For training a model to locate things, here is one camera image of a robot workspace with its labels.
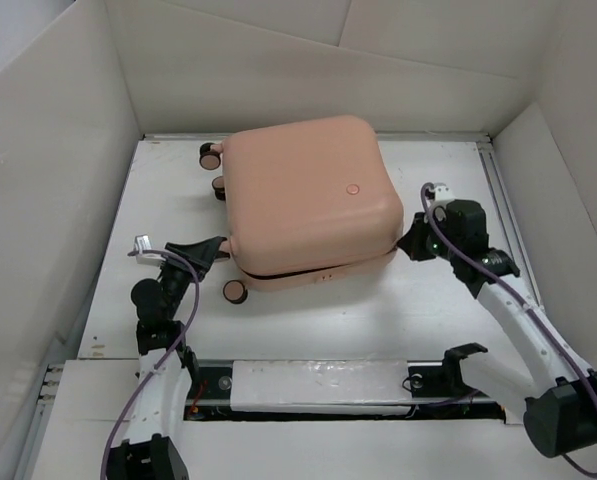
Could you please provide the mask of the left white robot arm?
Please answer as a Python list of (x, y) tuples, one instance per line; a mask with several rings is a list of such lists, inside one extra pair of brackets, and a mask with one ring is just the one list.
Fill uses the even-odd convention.
[(128, 254), (159, 268), (132, 288), (139, 353), (138, 385), (106, 441), (102, 479), (188, 479), (176, 447), (187, 397), (200, 387), (196, 354), (186, 334), (199, 309), (200, 283), (218, 259), (229, 258), (227, 239), (151, 247), (146, 235)]

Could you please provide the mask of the pink hard-shell suitcase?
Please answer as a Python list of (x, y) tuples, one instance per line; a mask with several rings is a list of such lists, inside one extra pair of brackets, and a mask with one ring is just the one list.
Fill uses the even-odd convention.
[(240, 272), (224, 298), (374, 273), (395, 257), (404, 207), (370, 124), (343, 115), (241, 131), (199, 163), (226, 204), (221, 249)]

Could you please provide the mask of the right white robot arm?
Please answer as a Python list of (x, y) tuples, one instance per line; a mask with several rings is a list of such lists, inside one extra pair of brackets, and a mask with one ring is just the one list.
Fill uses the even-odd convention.
[(422, 188), (421, 203), (399, 249), (412, 261), (447, 261), (529, 371), (520, 374), (479, 343), (450, 348), (437, 375), (450, 400), (491, 398), (521, 420), (532, 445), (547, 458), (568, 460), (597, 445), (597, 370), (551, 324), (511, 257), (490, 246), (482, 206), (430, 183)]

